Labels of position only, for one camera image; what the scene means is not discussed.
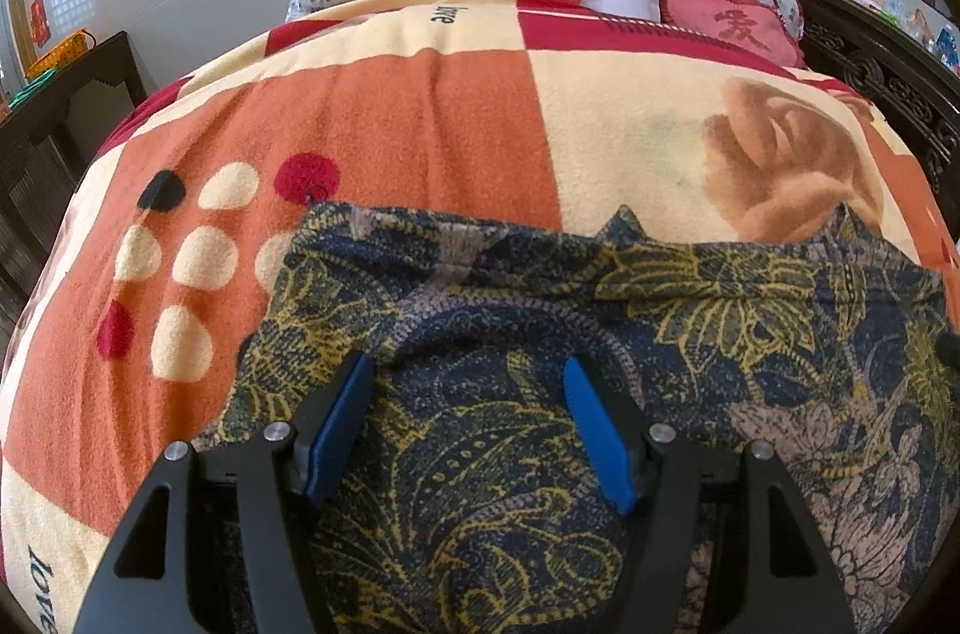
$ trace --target garment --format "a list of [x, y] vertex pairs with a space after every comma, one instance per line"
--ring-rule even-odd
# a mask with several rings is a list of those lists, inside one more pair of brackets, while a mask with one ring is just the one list
[[[205, 443], [288, 419], [351, 349], [373, 404], [313, 535], [340, 631], [584, 632], [624, 529], [562, 388], [568, 356], [696, 442], [772, 441], [860, 632], [917, 587], [956, 512], [941, 276], [846, 206], [795, 244], [596, 238], [408, 209], [311, 209]], [[706, 592], [696, 546], [681, 631]]]

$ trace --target orange bag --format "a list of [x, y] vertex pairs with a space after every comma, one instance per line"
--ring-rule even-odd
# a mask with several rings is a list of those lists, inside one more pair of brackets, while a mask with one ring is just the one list
[[37, 76], [40, 76], [40, 74], [45, 71], [51, 70], [51, 68], [56, 68], [57, 70], [66, 68], [71, 62], [82, 57], [83, 53], [93, 48], [86, 45], [87, 36], [90, 36], [93, 40], [93, 46], [97, 46], [97, 40], [94, 38], [93, 33], [80, 29], [69, 38], [65, 38], [58, 43], [53, 49], [41, 57], [40, 60], [37, 60], [37, 62], [31, 65], [30, 70], [27, 71], [27, 81], [34, 81]]

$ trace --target wooden furniture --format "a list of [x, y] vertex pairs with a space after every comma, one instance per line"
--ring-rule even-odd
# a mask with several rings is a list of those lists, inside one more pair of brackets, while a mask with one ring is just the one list
[[[53, 142], [73, 188], [83, 179], [86, 161], [80, 156], [80, 150], [67, 129], [66, 119], [70, 113], [70, 98], [93, 80], [111, 86], [126, 84], [134, 106], [146, 100], [147, 92], [136, 69], [126, 33], [111, 36], [56, 72], [34, 96], [0, 122], [0, 217], [6, 220], [14, 238], [26, 249], [31, 260], [40, 266], [50, 253], [24, 219], [21, 209], [11, 198], [11, 190], [25, 176], [37, 145], [45, 139]], [[45, 178], [35, 180], [42, 182]], [[0, 287], [21, 299], [18, 303], [22, 305], [32, 286], [18, 286], [16, 279], [0, 263]]]
[[877, 104], [920, 161], [954, 241], [960, 236], [960, 79], [904, 31], [853, 0], [800, 0], [800, 47], [815, 71]]

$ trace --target chinese character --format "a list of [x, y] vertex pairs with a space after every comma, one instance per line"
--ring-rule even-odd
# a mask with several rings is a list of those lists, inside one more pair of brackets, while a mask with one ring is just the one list
[[728, 11], [716, 14], [713, 19], [716, 22], [730, 23], [730, 27], [721, 31], [720, 38], [733, 38], [735, 41], [743, 41], [745, 38], [754, 46], [758, 46], [760, 49], [766, 49], [768, 52], [770, 51], [770, 48], [766, 46], [766, 44], [757, 41], [751, 31], [751, 28], [757, 25], [757, 21], [747, 17], [747, 14], [744, 14], [740, 9], [729, 9]]

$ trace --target blue gripper pad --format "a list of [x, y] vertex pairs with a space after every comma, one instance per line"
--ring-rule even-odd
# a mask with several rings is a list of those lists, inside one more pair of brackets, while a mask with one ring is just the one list
[[315, 504], [336, 493], [373, 399], [373, 371], [373, 359], [360, 356], [310, 447], [310, 471], [304, 495]]
[[616, 505], [621, 515], [629, 515], [637, 505], [637, 491], [630, 474], [630, 452], [590, 384], [587, 372], [574, 357], [563, 366], [563, 396], [603, 495]]

